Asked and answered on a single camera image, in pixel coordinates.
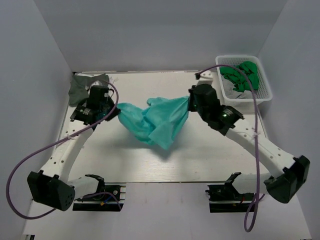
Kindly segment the teal t-shirt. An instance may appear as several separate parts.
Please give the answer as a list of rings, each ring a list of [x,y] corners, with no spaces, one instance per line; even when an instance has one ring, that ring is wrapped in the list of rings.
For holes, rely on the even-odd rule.
[[[118,120],[140,142],[168,150],[188,119],[189,97],[156,97],[149,98],[146,103],[145,109],[119,103]]]

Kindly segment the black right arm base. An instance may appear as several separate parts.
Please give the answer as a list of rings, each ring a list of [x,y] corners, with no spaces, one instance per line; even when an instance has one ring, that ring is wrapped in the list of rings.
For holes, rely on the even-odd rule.
[[[208,185],[205,191],[209,196],[210,213],[246,213],[252,200],[253,193],[238,193],[231,185]]]

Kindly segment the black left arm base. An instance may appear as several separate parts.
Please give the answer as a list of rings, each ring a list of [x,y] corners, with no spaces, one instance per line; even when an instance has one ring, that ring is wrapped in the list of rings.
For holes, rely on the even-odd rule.
[[[126,198],[125,183],[105,183],[97,196],[78,198],[74,201],[74,212],[120,212]]]

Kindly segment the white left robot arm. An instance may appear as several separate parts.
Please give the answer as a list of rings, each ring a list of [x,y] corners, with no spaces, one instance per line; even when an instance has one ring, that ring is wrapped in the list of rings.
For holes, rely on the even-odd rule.
[[[31,172],[27,183],[35,202],[66,211],[75,200],[85,196],[102,199],[105,196],[104,178],[86,174],[69,180],[69,175],[81,149],[93,134],[100,120],[111,120],[120,111],[111,99],[101,103],[78,105],[70,117],[66,140],[59,144],[39,172]]]

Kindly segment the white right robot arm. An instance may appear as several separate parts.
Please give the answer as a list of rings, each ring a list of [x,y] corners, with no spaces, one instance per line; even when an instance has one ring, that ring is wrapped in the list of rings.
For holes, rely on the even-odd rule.
[[[258,157],[259,163],[268,171],[264,174],[236,172],[224,185],[237,194],[268,194],[278,202],[287,204],[306,182],[310,161],[303,155],[295,157],[264,136],[258,136],[238,110],[220,103],[211,85],[194,85],[188,91],[188,110],[197,112],[211,129]]]

